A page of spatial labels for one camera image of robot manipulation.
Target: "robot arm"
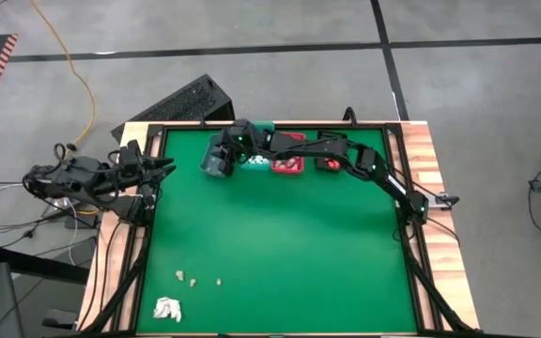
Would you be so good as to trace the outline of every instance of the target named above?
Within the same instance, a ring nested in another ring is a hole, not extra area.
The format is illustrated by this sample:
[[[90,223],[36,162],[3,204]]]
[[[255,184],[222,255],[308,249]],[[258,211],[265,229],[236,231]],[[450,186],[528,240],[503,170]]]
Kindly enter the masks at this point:
[[[274,131],[259,131],[248,120],[237,120],[221,131],[220,150],[212,153],[221,161],[219,170],[230,177],[234,162],[243,162],[252,156],[262,156],[271,161],[287,160],[294,156],[320,157],[338,161],[349,174],[363,181],[373,181],[392,196],[402,207],[407,219],[426,223],[428,201],[417,191],[409,191],[392,176],[385,160],[372,147],[351,142],[346,137],[315,141],[296,140]],[[352,162],[348,152],[354,150]]]
[[[142,155],[135,140],[108,155],[118,155],[113,166],[84,156],[66,159],[61,144],[55,145],[54,152],[57,165],[35,165],[24,176],[27,191],[40,199],[67,197],[112,210],[122,222],[140,226],[147,225],[146,211],[155,207],[158,185],[176,169],[169,165],[173,159]],[[140,188],[140,195],[119,196],[134,186]]]

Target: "green mat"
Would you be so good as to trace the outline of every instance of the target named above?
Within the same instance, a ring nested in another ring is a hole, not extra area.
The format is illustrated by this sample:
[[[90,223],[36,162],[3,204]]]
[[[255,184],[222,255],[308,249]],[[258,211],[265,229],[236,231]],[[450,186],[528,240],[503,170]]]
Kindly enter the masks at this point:
[[[206,176],[199,164],[215,132],[169,132],[165,156],[178,169],[162,184],[138,333],[416,330],[388,194],[313,159],[298,177]],[[385,156],[380,131],[341,132]],[[162,297],[180,300],[180,323],[153,318]]]

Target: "white crumpled paper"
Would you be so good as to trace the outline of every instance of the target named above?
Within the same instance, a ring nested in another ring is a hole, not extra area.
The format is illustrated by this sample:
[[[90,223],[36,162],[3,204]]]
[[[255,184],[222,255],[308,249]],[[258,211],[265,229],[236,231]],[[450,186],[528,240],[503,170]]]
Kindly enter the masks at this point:
[[[158,299],[154,309],[154,318],[167,318],[169,315],[171,319],[175,319],[177,323],[180,323],[181,313],[178,300],[172,300],[168,297]]]

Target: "red tray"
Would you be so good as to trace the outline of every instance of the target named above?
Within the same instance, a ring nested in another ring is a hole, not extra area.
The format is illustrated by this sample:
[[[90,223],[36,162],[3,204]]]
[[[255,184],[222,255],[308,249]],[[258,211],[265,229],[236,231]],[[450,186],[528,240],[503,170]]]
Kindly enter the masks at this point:
[[[299,132],[281,132],[284,135],[289,135],[296,140],[305,140],[306,135]],[[300,156],[293,157],[285,161],[273,161],[270,165],[275,173],[297,175],[304,170],[304,158]]]

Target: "concrete floor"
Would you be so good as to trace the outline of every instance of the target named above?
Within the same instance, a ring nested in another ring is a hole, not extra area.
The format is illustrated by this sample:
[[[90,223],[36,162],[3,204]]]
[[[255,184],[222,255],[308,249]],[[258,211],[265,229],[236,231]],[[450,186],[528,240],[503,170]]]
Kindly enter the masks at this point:
[[[73,53],[312,42],[378,41],[366,0],[40,1]],[[541,37],[541,1],[381,0],[391,41]],[[14,54],[60,54],[28,0],[0,7]],[[471,292],[488,332],[541,336],[541,233],[527,180],[541,168],[541,45],[394,50],[410,119],[430,123]],[[109,130],[203,73],[258,119],[396,119],[380,50],[182,56],[76,62],[98,103],[81,145],[103,158]],[[54,162],[88,120],[88,100],[65,62],[10,63],[0,82],[0,180]],[[534,198],[541,222],[541,195]],[[44,205],[0,192],[0,224],[36,219]],[[0,236],[0,245],[20,234]],[[86,231],[80,239],[90,236]],[[42,226],[13,250],[65,245],[71,230]]]

